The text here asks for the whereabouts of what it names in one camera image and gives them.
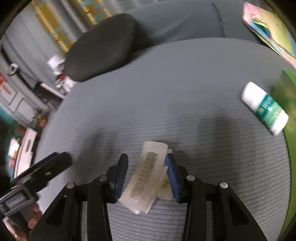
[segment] blue gripper pad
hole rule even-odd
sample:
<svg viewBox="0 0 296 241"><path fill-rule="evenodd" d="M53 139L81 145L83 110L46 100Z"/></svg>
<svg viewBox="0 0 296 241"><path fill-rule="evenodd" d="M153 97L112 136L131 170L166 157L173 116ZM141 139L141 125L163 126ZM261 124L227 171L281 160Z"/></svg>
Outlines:
<svg viewBox="0 0 296 241"><path fill-rule="evenodd" d="M115 182L115 199L118 200L121 196L124 180L126 178L126 173L128 171L128 155L127 154L121 154L116 167L121 167L119 169L117 180Z"/></svg>
<svg viewBox="0 0 296 241"><path fill-rule="evenodd" d="M171 161L170 156L168 154L165 156L165 165L168 166L167 174L168 174L168 179L170 182L170 187L172 189L173 196L176 199L176 202L180 202L180 200L181 200L180 185L179 185L177 175L176 175L175 169L173 167L172 161Z"/></svg>

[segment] silver screw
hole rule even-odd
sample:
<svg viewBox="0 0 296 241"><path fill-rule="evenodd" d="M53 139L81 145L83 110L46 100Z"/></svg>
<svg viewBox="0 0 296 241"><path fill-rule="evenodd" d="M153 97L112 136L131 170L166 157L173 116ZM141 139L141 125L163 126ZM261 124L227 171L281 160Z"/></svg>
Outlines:
<svg viewBox="0 0 296 241"><path fill-rule="evenodd" d="M106 181L107 179L108 179L108 177L106 175L99 176L100 181Z"/></svg>
<svg viewBox="0 0 296 241"><path fill-rule="evenodd" d="M188 176L186 177L186 179L187 179L188 181L194 181L194 180L195 180L195 176L193 176L193 175L188 175Z"/></svg>
<svg viewBox="0 0 296 241"><path fill-rule="evenodd" d="M68 184L66 185L66 187L67 187L68 189L71 189L71 188L74 187L74 183L68 183Z"/></svg>
<svg viewBox="0 0 296 241"><path fill-rule="evenodd" d="M228 188L228 184L227 183L220 183L220 187L222 187L222 188Z"/></svg>

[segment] translucent plastic wrapper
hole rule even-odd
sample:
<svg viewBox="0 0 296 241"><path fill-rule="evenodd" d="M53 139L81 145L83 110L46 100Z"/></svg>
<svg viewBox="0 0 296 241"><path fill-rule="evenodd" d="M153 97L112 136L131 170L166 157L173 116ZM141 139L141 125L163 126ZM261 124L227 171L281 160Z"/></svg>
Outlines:
<svg viewBox="0 0 296 241"><path fill-rule="evenodd" d="M147 213L157 196L171 200L172 194L164 165L167 144L146 141L135 172L119 201L134 213Z"/></svg>

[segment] teal wall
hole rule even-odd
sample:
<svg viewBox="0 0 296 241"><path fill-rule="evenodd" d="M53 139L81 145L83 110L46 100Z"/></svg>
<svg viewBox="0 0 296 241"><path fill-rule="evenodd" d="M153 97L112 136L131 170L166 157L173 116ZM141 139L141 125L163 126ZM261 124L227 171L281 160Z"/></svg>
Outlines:
<svg viewBox="0 0 296 241"><path fill-rule="evenodd" d="M17 128L18 123L9 114L7 114L2 108L0 108L0 120L5 122L5 124L7 124L7 127L8 127L7 135L5 137L1 137L4 143L4 146L2 146L1 149L6 153L5 155L6 170L8 175L12 179L13 169L8 166L10 157L7 155L7 153L9 149L10 140L15 136L15 129Z"/></svg>

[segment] green label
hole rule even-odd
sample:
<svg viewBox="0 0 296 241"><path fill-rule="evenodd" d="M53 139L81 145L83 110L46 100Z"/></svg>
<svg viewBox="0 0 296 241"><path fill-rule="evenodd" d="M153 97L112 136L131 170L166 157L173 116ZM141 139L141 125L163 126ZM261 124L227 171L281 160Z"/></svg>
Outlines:
<svg viewBox="0 0 296 241"><path fill-rule="evenodd" d="M279 104L266 94L256 111L256 115L270 129L281 111L282 108Z"/></svg>

